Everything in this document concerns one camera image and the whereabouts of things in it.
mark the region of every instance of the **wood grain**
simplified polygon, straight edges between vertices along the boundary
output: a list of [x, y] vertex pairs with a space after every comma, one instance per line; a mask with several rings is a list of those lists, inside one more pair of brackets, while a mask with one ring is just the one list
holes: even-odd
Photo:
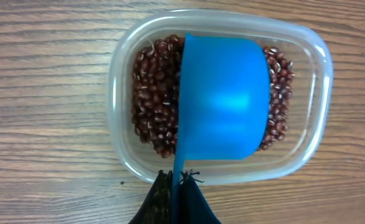
[[165, 9], [308, 26], [335, 66], [313, 159], [277, 180], [202, 187], [223, 223], [365, 223], [365, 1], [0, 0], [0, 223], [127, 223], [150, 185], [118, 161], [105, 122], [111, 52]]

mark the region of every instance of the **adzuki bean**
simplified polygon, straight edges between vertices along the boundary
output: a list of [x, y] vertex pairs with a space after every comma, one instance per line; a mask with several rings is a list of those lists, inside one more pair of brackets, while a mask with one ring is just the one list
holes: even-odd
[[[178, 95], [184, 37], [173, 34], [140, 50], [132, 67], [132, 119], [142, 143], [152, 143], [163, 158], [175, 154], [178, 131]], [[283, 141], [289, 127], [287, 113], [292, 98], [293, 62], [277, 47], [262, 48], [269, 67], [270, 98], [266, 133], [259, 150]]]
[[267, 150], [276, 140], [283, 141], [287, 130], [289, 100], [293, 97], [291, 83], [294, 73], [293, 62], [285, 58], [285, 54], [277, 47], [262, 48], [269, 67], [269, 114], [266, 133], [257, 151]]
[[142, 143], [163, 158], [175, 154], [180, 60], [185, 38], [170, 35], [140, 50], [133, 66], [132, 123]]

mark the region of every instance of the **blue measuring cup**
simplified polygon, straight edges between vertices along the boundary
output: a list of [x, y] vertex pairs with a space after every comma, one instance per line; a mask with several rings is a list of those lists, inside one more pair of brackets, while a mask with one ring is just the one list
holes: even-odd
[[266, 58], [251, 40], [187, 34], [180, 79], [174, 187], [184, 160], [250, 156], [261, 143], [269, 110]]

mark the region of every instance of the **wooden table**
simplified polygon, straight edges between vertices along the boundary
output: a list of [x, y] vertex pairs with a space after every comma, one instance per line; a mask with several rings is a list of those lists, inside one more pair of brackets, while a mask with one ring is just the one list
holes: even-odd
[[127, 223], [150, 184], [105, 122], [111, 52], [165, 9], [212, 8], [312, 28], [335, 66], [321, 146], [277, 180], [202, 187], [223, 223], [365, 223], [365, 1], [0, 1], [0, 223]]

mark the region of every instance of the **plastic container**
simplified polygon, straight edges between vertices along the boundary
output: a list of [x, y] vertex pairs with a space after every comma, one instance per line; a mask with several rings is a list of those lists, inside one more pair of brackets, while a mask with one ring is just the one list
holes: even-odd
[[145, 18], [119, 41], [109, 72], [108, 126], [119, 157], [138, 178], [153, 182], [159, 170], [172, 170], [173, 157], [162, 159], [150, 144], [142, 144], [131, 124], [132, 63], [150, 40], [170, 34], [240, 37], [259, 45], [276, 46], [293, 60], [289, 131], [282, 142], [243, 161], [186, 161], [200, 171], [205, 185], [232, 184], [282, 177], [303, 166], [316, 151], [323, 134], [333, 83], [333, 65], [324, 43], [312, 30], [265, 17], [226, 11], [178, 10]]

